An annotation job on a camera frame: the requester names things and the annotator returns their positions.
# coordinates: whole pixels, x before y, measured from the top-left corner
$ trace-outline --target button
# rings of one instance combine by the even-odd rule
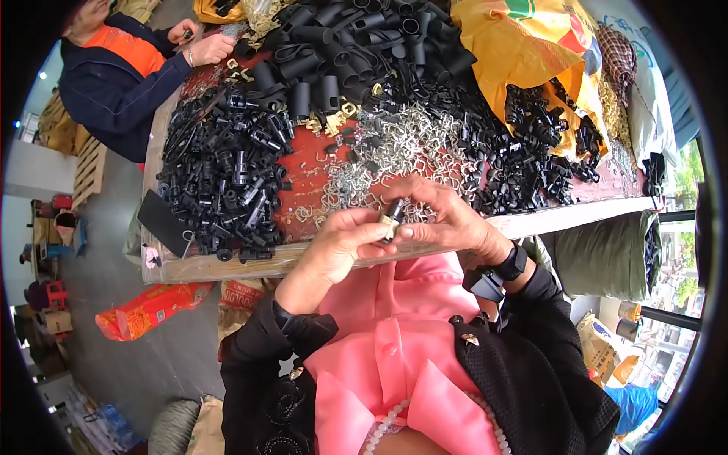
[[[397,353],[397,345],[394,343],[387,343],[381,348],[381,352],[384,355],[394,355]]]

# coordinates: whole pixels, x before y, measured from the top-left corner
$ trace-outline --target wooden pallet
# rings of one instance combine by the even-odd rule
[[[101,193],[103,164],[105,161],[106,146],[94,137],[89,138],[79,153],[72,210],[75,210],[81,204],[85,204],[91,194]]]

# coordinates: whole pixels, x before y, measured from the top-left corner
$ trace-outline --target woman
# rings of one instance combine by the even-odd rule
[[[152,31],[133,17],[108,15],[109,0],[87,0],[63,30],[58,90],[71,118],[103,145],[143,163],[154,112],[193,67],[219,63],[235,40],[219,33],[185,52],[198,29],[185,19]]]
[[[410,176],[384,195],[396,197],[438,217],[401,226],[395,243],[470,248],[496,270],[519,256],[448,187]],[[508,324],[489,332],[455,253],[351,270],[359,258],[396,251],[375,243],[387,232],[378,216],[332,214],[235,333],[221,368],[225,452],[605,452],[619,408],[589,380],[550,273],[528,259],[504,284]],[[278,379],[279,360],[292,353],[294,371]]]

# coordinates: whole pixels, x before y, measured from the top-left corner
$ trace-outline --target green sack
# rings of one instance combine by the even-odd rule
[[[662,250],[660,222],[651,210],[626,213],[557,232],[554,237],[556,270],[570,296],[603,296],[645,301],[660,275],[660,253],[650,283],[645,270],[648,229]]]

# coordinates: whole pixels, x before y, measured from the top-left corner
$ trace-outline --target yellow bag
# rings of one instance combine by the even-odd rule
[[[561,133],[563,140],[553,153],[576,160],[577,114],[589,115],[604,136],[600,153],[607,153],[596,22],[577,0],[461,0],[451,14],[462,29],[460,41],[478,58],[472,69],[480,90],[502,122],[507,84],[531,88],[557,77],[580,110],[574,113],[546,84],[548,108],[564,107],[561,118],[569,121],[569,130]]]
[[[215,0],[194,0],[194,14],[202,23],[208,24],[230,24],[245,20],[244,2],[241,1],[230,9],[227,16],[218,16],[215,12]]]

